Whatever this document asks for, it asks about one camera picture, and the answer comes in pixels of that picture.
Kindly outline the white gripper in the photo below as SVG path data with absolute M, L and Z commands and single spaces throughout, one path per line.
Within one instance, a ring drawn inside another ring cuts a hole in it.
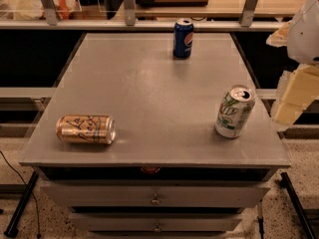
M 271 108 L 273 127 L 285 131 L 319 97 L 319 67 L 312 66 L 319 64 L 319 0 L 307 0 L 266 44 L 276 48 L 287 45 L 288 57 L 300 63 L 295 71 L 283 72 Z

